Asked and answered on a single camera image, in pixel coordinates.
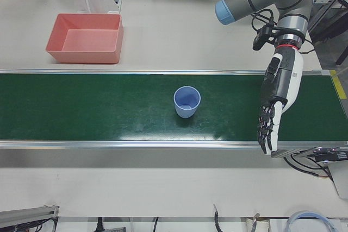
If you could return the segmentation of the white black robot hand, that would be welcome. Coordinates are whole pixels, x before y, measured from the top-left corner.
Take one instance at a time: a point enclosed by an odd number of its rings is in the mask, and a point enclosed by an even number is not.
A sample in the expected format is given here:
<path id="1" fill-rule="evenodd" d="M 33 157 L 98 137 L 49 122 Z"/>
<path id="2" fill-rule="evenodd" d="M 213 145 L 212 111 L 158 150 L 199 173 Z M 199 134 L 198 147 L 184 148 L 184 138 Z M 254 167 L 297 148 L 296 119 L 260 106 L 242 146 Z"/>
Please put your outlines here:
<path id="1" fill-rule="evenodd" d="M 281 117 L 296 101 L 303 72 L 303 57 L 292 47 L 280 45 L 265 71 L 260 90 L 257 140 L 266 155 L 277 150 Z"/>

